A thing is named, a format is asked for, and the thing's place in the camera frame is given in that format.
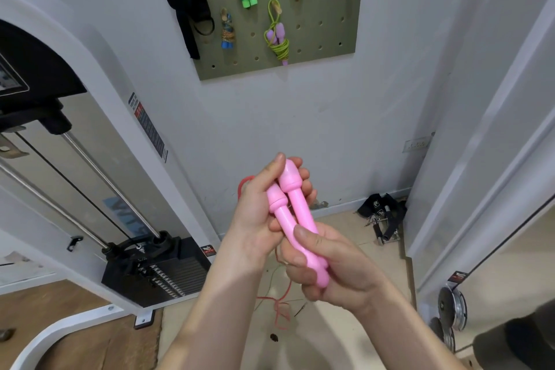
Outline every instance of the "metal guide rod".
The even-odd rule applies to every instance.
[[[118,195],[119,198],[129,206],[129,208],[135,213],[137,218],[140,219],[143,222],[145,227],[147,227],[149,229],[149,231],[156,236],[156,238],[160,238],[160,233],[158,233],[154,229],[154,227],[152,225],[150,225],[150,223],[147,221],[147,219],[143,216],[143,214],[141,214],[141,212],[139,212],[137,210],[137,208],[135,208],[135,206],[131,203],[131,201],[127,198],[127,196],[125,196],[121,192],[121,190],[117,188],[117,186],[114,184],[114,182],[112,182],[112,180],[110,180],[108,178],[108,176],[106,174],[104,174],[104,172],[94,162],[94,160],[87,155],[87,152],[85,151],[85,149],[83,147],[81,147],[79,142],[77,142],[75,139],[73,139],[72,133],[71,132],[66,132],[65,134],[62,135],[62,137],[66,140],[67,143],[69,143],[69,145],[75,150],[75,152],[78,153],[81,156],[81,158],[84,159],[85,162],[88,165],[90,165],[90,167],[94,170],[94,172],[98,175],[98,177],[100,177],[104,181],[104,183],[106,183],[115,192],[115,194]]]
[[[0,170],[2,170],[4,173],[6,173],[12,179],[17,181],[22,186],[24,186],[28,191],[30,191],[32,194],[37,196],[41,201],[46,203],[52,209],[56,210],[65,219],[67,219],[74,226],[76,226],[81,231],[83,231],[83,233],[85,233],[87,236],[92,238],[102,248],[107,248],[108,247],[106,242],[104,240],[102,240],[102,238],[100,236],[93,233],[91,230],[89,230],[87,227],[85,227],[83,224],[81,224],[78,220],[76,220],[74,217],[72,217],[69,213],[65,212],[61,207],[56,205],[53,201],[51,201],[49,198],[47,198],[38,189],[34,188],[30,183],[28,183],[23,177],[19,176],[15,171],[12,171],[10,168],[8,168],[2,161],[0,161]]]

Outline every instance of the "beige floor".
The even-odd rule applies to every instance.
[[[320,219],[354,241],[381,266],[405,296],[410,299],[407,267],[401,259],[401,245],[379,246],[372,227],[353,212],[342,212]],[[278,267],[274,257],[267,262],[260,283],[259,295],[266,295],[272,273]],[[272,278],[269,296],[285,292],[288,278],[281,266]],[[294,284],[286,300],[291,301],[294,315],[305,304],[300,286]],[[166,307],[160,334],[159,358],[166,353],[171,341],[195,300]],[[383,369],[383,365],[356,319],[342,308],[326,303],[308,303],[287,330],[274,327],[274,304],[264,301],[254,312],[243,355],[242,370],[355,370]],[[274,333],[278,342],[270,339]]]

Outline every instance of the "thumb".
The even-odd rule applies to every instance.
[[[302,247],[307,248],[318,256],[323,256],[331,260],[340,260],[343,256],[343,244],[315,234],[306,228],[295,226],[295,239]]]
[[[249,183],[249,190],[258,193],[267,191],[275,182],[275,179],[283,173],[284,169],[285,155],[282,152],[278,152],[274,161],[264,167],[264,169],[256,175],[252,182]]]

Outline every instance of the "jump rope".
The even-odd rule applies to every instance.
[[[241,180],[237,188],[237,200],[239,200],[241,197],[241,191],[243,189],[243,185],[247,183],[247,181],[252,180],[253,178],[254,176],[249,176]],[[308,229],[313,233],[316,233],[316,234],[318,233],[316,224],[314,223],[314,219],[312,218],[312,214],[310,213],[309,206],[306,203],[305,196],[301,190],[302,178],[299,174],[299,170],[297,169],[295,163],[293,163],[291,160],[286,160],[285,170],[279,177],[278,181],[279,181],[279,186],[274,183],[267,190],[268,202],[270,204],[269,205],[270,213],[273,213],[277,218],[277,221],[280,223],[280,226],[283,229],[283,232],[285,233],[285,236],[288,238],[291,245],[295,247],[297,250],[301,251],[306,256],[307,266],[316,271],[316,275],[317,275],[316,285],[318,285],[321,288],[325,288],[328,285],[330,280],[330,276],[326,270],[326,268],[328,267],[328,262],[323,257],[317,256],[316,254],[302,247],[301,244],[299,244],[298,241],[295,239],[295,235],[293,234],[293,230],[295,228],[295,225],[297,224],[297,221],[295,220],[295,217],[293,216],[293,214],[291,214],[291,211],[288,209],[289,200],[291,201],[291,205],[293,206],[293,210],[299,221],[299,224],[301,224],[303,227],[305,227],[306,229]],[[271,289],[271,282],[274,277],[275,271],[277,271],[279,266],[281,266],[282,264],[287,265],[287,263],[279,259],[277,247],[274,249],[274,254],[276,257],[276,261],[280,265],[278,265],[278,267],[274,269],[274,272],[270,277],[270,287],[268,288],[268,292]],[[284,301],[285,297],[287,297],[287,295],[289,294],[290,289],[291,289],[291,280],[289,280],[289,285],[287,287],[287,290],[285,291],[285,294],[283,294],[280,298],[274,298],[274,297],[268,297],[268,296],[256,297],[257,299],[261,300],[261,302],[256,306],[255,310],[258,309],[258,307],[260,306],[260,304],[262,304],[262,301],[264,300],[274,301],[274,310],[276,312],[274,326],[281,330],[286,330],[287,328],[281,327],[278,324],[279,317],[282,316],[288,322],[290,322],[291,316],[289,313],[289,309],[291,308],[291,306],[289,302],[298,301],[298,300]],[[280,310],[281,305],[285,306],[285,310],[286,310],[285,312],[282,312]]]

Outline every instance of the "electrical socket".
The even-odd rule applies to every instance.
[[[431,140],[432,140],[431,136],[424,136],[422,138],[406,141],[405,147],[403,148],[403,152],[412,152],[412,151],[417,151],[418,149],[427,148]]]

